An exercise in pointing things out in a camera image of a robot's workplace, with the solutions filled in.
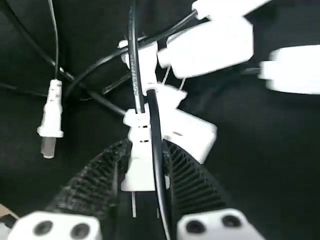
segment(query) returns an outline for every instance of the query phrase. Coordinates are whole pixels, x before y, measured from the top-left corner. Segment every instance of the black fabric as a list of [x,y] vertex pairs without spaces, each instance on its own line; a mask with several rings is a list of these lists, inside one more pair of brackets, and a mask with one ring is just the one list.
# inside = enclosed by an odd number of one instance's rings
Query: black fabric
[[[55,2],[62,65],[72,74],[84,71],[125,38],[128,1]],[[173,24],[189,13],[191,2],[141,0],[141,34],[151,35]],[[53,56],[54,33],[47,2],[9,3]],[[319,13],[316,0],[273,0],[247,16],[254,25],[255,39],[255,54],[248,66],[256,67],[281,47],[320,44]],[[245,76],[217,91],[242,67],[186,81],[188,97],[181,108],[218,128],[205,166],[266,239],[319,239],[320,98],[272,92],[265,88],[264,81]],[[99,89],[120,77],[125,69],[117,59],[86,82]],[[54,70],[0,13],[0,81],[45,93],[53,75]],[[178,84],[172,75],[167,83]],[[122,108],[132,108],[130,84],[112,93],[110,99]],[[20,216],[43,209],[90,159],[124,139],[128,132],[117,115],[94,102],[71,105],[64,109],[65,137],[58,141],[56,157],[43,159],[36,133],[43,105],[44,99],[0,89],[0,202]],[[139,194],[138,218],[132,226],[135,237],[157,235],[154,222],[143,217],[156,217],[156,211],[146,210],[155,208],[154,200],[152,194]]]

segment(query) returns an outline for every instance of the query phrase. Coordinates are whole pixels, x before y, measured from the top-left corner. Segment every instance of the black wire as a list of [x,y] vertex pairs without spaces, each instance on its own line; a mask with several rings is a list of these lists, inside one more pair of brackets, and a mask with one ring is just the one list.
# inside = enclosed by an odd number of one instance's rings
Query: black wire
[[[20,22],[19,18],[15,15],[6,0],[0,0],[0,10],[8,18],[11,24],[16,28],[16,30],[23,36],[23,38],[31,45],[31,47],[42,57],[47,63],[55,67],[55,61],[40,47],[40,45],[31,37],[31,34],[25,28],[25,26]],[[65,77],[70,82],[74,81],[74,76],[68,72],[65,72],[62,68],[59,69],[60,74]],[[125,111],[118,106],[114,105],[112,102],[105,99],[101,94],[88,89],[84,84],[80,83],[79,86],[86,90],[87,94],[92,97],[98,103],[104,105],[105,107],[115,111],[121,116],[124,115]]]
[[[108,93],[110,93],[111,91],[113,91],[114,89],[118,88],[119,86],[121,86],[122,84],[124,84],[125,82],[127,82],[129,79],[131,78],[131,73],[128,72],[127,74],[125,74],[124,76],[122,76],[121,78],[119,78],[118,80],[114,81],[113,83],[111,83],[109,86],[106,86],[102,89],[101,93],[102,95],[107,95]],[[85,101],[89,101],[93,99],[92,97],[88,97],[88,98],[81,98],[79,101],[80,102],[85,102]]]
[[60,72],[60,50],[59,50],[59,35],[58,35],[58,27],[57,20],[55,15],[54,3],[53,0],[48,0],[50,15],[52,18],[53,30],[54,30],[54,41],[55,41],[55,66],[54,66],[54,79],[58,79]]
[[165,237],[166,240],[170,240],[170,211],[167,199],[161,126],[156,91],[154,89],[150,89],[146,92],[146,96],[150,111],[152,161],[155,191],[159,204],[159,211]]
[[[151,37],[146,37],[143,38],[141,40],[138,41],[139,43],[139,47],[145,47],[155,41],[158,41],[160,39],[169,37],[170,35],[174,34],[175,32],[177,32],[180,28],[182,28],[184,25],[186,25],[187,23],[189,23],[191,20],[193,20],[195,17],[197,16],[197,11],[194,10],[192,11],[190,14],[188,14],[186,17],[184,17],[182,20],[180,20],[178,23],[176,23],[175,25],[166,28],[165,30],[155,34],[154,36]],[[124,53],[126,53],[128,51],[128,47],[122,47],[119,48],[117,50],[115,50],[113,53],[111,53],[110,55],[103,57],[101,59],[99,59],[98,61],[96,61],[94,64],[92,64],[91,66],[89,66],[83,73],[81,73],[75,80],[74,82],[72,82],[72,84],[67,88],[66,92],[65,92],[65,99],[69,98],[72,91],[74,90],[74,88],[81,82],[83,81],[89,74],[91,74],[92,72],[94,72],[96,69],[98,69],[99,67],[101,67],[103,64],[109,62],[110,60],[112,60],[113,58],[120,56]]]
[[30,96],[33,96],[33,97],[41,97],[41,98],[46,98],[47,97],[46,94],[38,93],[38,92],[35,92],[35,91],[23,90],[23,89],[18,88],[17,86],[12,86],[12,85],[5,84],[5,83],[2,83],[2,82],[0,82],[0,88],[7,89],[7,90],[13,91],[13,92],[18,93],[18,94],[30,95]]
[[[110,93],[111,91],[113,91],[114,89],[116,89],[117,87],[122,85],[123,83],[125,83],[129,78],[131,78],[131,73],[130,72],[127,73],[126,75],[122,76],[118,80],[114,81],[109,86],[104,87],[102,89],[101,94],[104,95],[104,96],[107,95],[108,93]],[[15,92],[17,94],[29,95],[29,96],[32,96],[32,97],[41,97],[41,98],[47,98],[48,97],[47,94],[36,92],[36,91],[31,91],[31,90],[21,89],[20,87],[9,85],[9,84],[3,83],[3,82],[0,82],[0,89],[6,89],[6,90],[9,90],[9,91]],[[89,100],[92,100],[92,99],[93,99],[92,97],[80,98],[79,101],[80,102],[85,102],[85,101],[89,101]]]
[[137,5],[137,0],[132,0],[132,4],[129,7],[128,55],[135,103],[135,113],[144,114],[145,103],[141,87],[141,76],[138,55]]

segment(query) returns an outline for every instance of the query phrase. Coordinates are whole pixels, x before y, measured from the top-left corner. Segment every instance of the power cord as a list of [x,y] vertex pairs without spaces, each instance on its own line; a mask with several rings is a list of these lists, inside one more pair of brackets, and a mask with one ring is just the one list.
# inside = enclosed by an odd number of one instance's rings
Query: power cord
[[[175,25],[166,28],[165,30],[155,34],[154,36],[151,37],[146,37],[143,38],[141,40],[138,41],[138,45],[140,48],[145,47],[146,45],[149,45],[155,41],[158,41],[160,39],[163,38],[167,38],[170,35],[176,33],[180,28],[182,28],[183,26],[185,26],[187,23],[189,23],[191,20],[193,20],[195,17],[197,16],[197,11],[194,10],[192,11],[190,14],[188,14],[186,17],[184,17],[183,19],[181,19],[178,23],[176,23]],[[91,74],[92,72],[94,72],[96,69],[98,69],[99,67],[101,67],[102,65],[108,63],[110,60],[114,59],[117,56],[120,56],[124,53],[126,53],[128,51],[128,47],[122,47],[119,48],[117,50],[115,50],[114,52],[112,52],[110,55],[103,57],[101,59],[99,59],[98,61],[96,61],[94,64],[92,64],[91,66],[89,66],[83,73],[81,73],[75,80],[74,82],[71,83],[71,85],[67,88],[64,98],[67,99],[70,97],[72,91],[74,90],[74,88],[79,85],[89,74]]]
[[53,0],[48,0],[49,9],[53,24],[54,30],[54,41],[55,41],[55,66],[54,66],[54,79],[58,79],[60,67],[59,67],[59,60],[60,60],[60,50],[59,50],[59,35],[58,35],[58,27],[57,27],[57,20],[55,15],[54,3]]
[[[16,28],[16,30],[19,32],[19,34],[22,35],[22,37],[28,42],[28,44],[38,53],[40,57],[42,57],[47,63],[49,63],[51,66],[56,67],[56,62],[40,47],[40,45],[32,38],[31,34],[29,31],[25,28],[25,26],[21,23],[19,18],[15,15],[9,4],[7,3],[6,0],[0,0],[0,10],[4,13],[4,15],[8,18],[8,20],[11,22],[11,24]],[[67,79],[70,82],[74,81],[74,76],[66,71],[64,71],[63,68],[59,68],[60,74]],[[2,86],[5,86],[7,89],[13,90],[14,88],[17,89],[15,86],[10,86],[7,84],[4,84]],[[87,86],[84,84],[79,84],[79,86],[86,90],[87,94],[94,99],[96,102],[99,104],[103,105],[104,107],[114,111],[115,113],[124,116],[126,111],[124,109],[121,109],[117,105],[113,104],[104,96],[96,91],[90,90]],[[30,91],[21,91],[25,94],[29,95],[42,95],[42,94],[37,94],[35,92],[30,92]]]
[[160,116],[156,91],[154,89],[146,92],[147,101],[150,112],[151,126],[151,145],[152,145],[152,162],[153,176],[156,191],[156,197],[159,205],[161,222],[166,240],[171,239],[170,229],[170,211],[168,207],[166,179],[165,179],[165,163],[163,160],[163,143],[161,136]]
[[132,0],[129,7],[128,19],[128,55],[131,70],[135,113],[145,113],[144,95],[142,93],[139,55],[138,55],[138,31],[137,31],[137,0]]
[[[128,79],[130,79],[130,78],[131,78],[131,73],[128,72],[125,75],[123,75],[121,78],[119,78],[118,80],[116,80],[113,83],[111,83],[110,85],[104,87],[101,91],[101,94],[103,96],[106,96],[107,94],[112,92],[114,89],[116,89],[119,86],[121,86],[122,84],[126,83],[128,81]],[[18,86],[9,85],[9,84],[3,83],[3,82],[0,82],[0,89],[6,89],[6,90],[12,91],[16,94],[28,95],[31,97],[38,97],[38,98],[39,97],[40,98],[47,98],[48,97],[48,95],[45,93],[22,89]],[[89,101],[92,99],[93,99],[92,97],[80,98],[79,102],[86,102],[86,101]]]
[[[133,94],[135,100],[135,113],[145,113],[142,84],[140,77],[139,56],[138,56],[138,37],[137,37],[137,0],[132,0],[129,7],[128,17],[128,55],[131,70]],[[153,176],[156,197],[159,205],[161,222],[166,240],[171,240],[170,231],[170,214],[167,201],[167,189],[165,180],[165,166],[163,162],[162,135],[159,108],[156,91],[154,89],[146,92],[149,103],[150,126],[151,126],[151,145],[152,145],[152,162]]]

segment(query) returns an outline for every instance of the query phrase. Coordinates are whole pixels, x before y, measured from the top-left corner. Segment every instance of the white electrical plug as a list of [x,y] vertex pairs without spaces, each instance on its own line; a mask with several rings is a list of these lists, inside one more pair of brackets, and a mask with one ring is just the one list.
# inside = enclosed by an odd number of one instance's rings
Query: white electrical plug
[[202,20],[227,19],[244,16],[271,0],[197,0],[192,10],[197,11],[196,18]]
[[204,22],[170,36],[166,48],[158,52],[158,61],[184,79],[246,62],[253,54],[253,26],[238,16]]
[[273,51],[269,61],[261,62],[259,78],[274,91],[320,94],[320,45],[284,47]]
[[56,139],[64,136],[64,132],[61,131],[61,95],[62,82],[57,79],[51,80],[43,108],[42,123],[37,129],[37,133],[42,137],[41,153],[46,159],[55,156]]

